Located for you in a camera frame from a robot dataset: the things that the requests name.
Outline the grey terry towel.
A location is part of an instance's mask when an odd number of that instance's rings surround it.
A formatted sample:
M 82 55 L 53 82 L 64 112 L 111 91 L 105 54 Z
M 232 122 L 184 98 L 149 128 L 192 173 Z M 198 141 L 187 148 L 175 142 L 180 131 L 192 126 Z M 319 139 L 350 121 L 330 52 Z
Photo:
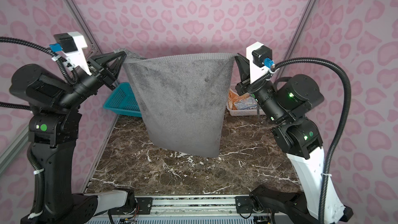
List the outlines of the grey terry towel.
M 155 146 L 218 157 L 234 57 L 202 53 L 146 59 L 126 51 L 123 68 Z

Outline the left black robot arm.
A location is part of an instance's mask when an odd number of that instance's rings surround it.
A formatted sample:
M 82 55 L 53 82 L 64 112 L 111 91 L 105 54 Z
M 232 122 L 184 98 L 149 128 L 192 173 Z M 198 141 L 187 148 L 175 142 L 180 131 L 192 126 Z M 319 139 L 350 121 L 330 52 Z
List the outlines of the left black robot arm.
M 74 85 L 37 64 L 25 65 L 13 74 L 10 93 L 27 101 L 33 113 L 27 158 L 34 168 L 35 191 L 31 213 L 22 218 L 23 224 L 84 224 L 102 213 L 136 210 L 132 190 L 72 193 L 80 105 L 102 86 L 114 89 L 125 58 L 123 51 L 91 58 L 91 75 L 81 72 Z

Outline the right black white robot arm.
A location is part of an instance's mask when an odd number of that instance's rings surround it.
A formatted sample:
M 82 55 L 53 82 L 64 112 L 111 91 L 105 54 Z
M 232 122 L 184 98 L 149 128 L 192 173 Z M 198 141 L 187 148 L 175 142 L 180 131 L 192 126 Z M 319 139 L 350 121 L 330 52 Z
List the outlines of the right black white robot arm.
M 337 195 L 330 174 L 333 154 L 341 139 L 351 104 L 351 84 L 346 72 L 337 64 L 319 58 L 294 58 L 274 63 L 266 55 L 253 53 L 254 64 L 265 68 L 266 73 L 251 81 L 249 60 L 237 55 L 241 81 L 236 85 L 239 95 L 251 94 L 267 118 L 273 123 L 272 134 L 278 147 L 292 163 L 301 182 L 298 192 L 280 192 L 263 185 L 249 195 L 249 204 L 238 206 L 237 212 L 268 211 L 270 222 L 275 213 L 286 214 L 295 224 L 335 224 L 348 222 L 353 216 L 351 207 L 344 205 Z M 327 67 L 340 78 L 344 101 L 339 125 L 328 150 L 317 125 L 307 118 L 307 113 L 324 101 L 318 84 L 308 75 L 281 77 L 272 82 L 272 75 L 280 68 L 297 63 L 312 63 Z

